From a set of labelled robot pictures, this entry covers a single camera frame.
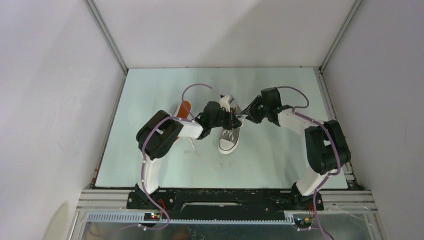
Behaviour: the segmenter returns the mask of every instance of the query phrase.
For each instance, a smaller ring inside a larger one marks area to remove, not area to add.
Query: red wire
[[[159,199],[158,201],[162,204],[163,210],[166,210],[164,201],[162,199]]]
[[[312,203],[310,203],[309,204],[309,207],[310,207],[310,209],[313,211],[313,217],[312,218],[315,218],[315,210],[314,210],[314,206],[312,206]]]

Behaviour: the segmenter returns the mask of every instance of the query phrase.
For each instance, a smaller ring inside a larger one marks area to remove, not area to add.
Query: white table surface
[[[310,101],[300,110],[317,120],[328,120],[313,68],[143,68],[130,69],[100,165],[96,187],[133,187],[141,179],[141,153],[136,134],[158,111],[173,113],[183,90],[205,83],[222,94],[232,94],[241,108],[269,87],[292,86]],[[295,91],[280,89],[283,105],[303,105]],[[203,86],[187,91],[197,115],[208,101],[219,96]],[[163,188],[281,188],[289,189],[305,172],[308,161],[305,139],[291,130],[268,122],[245,121],[237,149],[218,152],[221,129],[214,128],[203,140],[179,139],[162,158],[159,185]],[[346,189],[344,173],[331,177],[323,188]]]

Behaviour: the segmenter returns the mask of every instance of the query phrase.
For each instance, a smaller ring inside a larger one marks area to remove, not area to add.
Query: black mounting plate
[[[308,211],[309,202],[295,204],[289,189],[159,188],[150,196],[174,220],[262,221],[284,220],[284,211]],[[321,195],[316,208],[323,210]],[[127,209],[157,210],[136,185],[128,194]]]

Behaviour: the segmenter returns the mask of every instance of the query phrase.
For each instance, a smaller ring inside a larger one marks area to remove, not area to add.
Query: white shoe
[[[223,129],[221,136],[218,140],[218,151],[222,154],[232,153],[237,145],[239,145],[240,128],[232,130]]]

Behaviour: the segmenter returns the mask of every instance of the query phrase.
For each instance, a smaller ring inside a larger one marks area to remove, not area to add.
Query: white sneaker
[[[241,116],[240,107],[235,105],[234,113],[236,117]],[[218,151],[222,154],[230,154],[232,153],[237,145],[239,145],[239,136],[240,136],[240,127],[234,128],[232,130],[222,129],[222,133],[219,136],[218,140]]]

